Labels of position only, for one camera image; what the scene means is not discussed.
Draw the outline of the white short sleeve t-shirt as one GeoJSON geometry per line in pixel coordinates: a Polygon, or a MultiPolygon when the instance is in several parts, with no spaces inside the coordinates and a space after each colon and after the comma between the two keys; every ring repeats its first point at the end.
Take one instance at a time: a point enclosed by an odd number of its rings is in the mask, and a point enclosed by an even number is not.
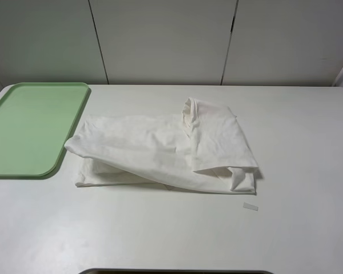
{"type": "Polygon", "coordinates": [[[77,187],[161,183],[253,194],[258,164],[229,107],[189,98],[179,115],[92,116],[66,143],[81,158],[77,187]]]}

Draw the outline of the light green plastic tray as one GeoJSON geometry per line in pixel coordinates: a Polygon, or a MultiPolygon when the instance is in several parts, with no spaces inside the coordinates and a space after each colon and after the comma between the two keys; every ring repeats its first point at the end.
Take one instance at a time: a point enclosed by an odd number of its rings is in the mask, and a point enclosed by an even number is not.
{"type": "Polygon", "coordinates": [[[0,178],[41,178],[61,163],[89,97],[85,83],[19,83],[0,99],[0,178]]]}

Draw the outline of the clear tape marker near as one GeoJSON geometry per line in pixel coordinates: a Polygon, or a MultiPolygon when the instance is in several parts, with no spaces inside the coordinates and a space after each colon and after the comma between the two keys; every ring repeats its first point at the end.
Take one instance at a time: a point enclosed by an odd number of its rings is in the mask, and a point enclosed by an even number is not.
{"type": "Polygon", "coordinates": [[[252,211],[258,211],[258,207],[256,205],[252,205],[249,203],[243,203],[243,207],[252,211]]]}

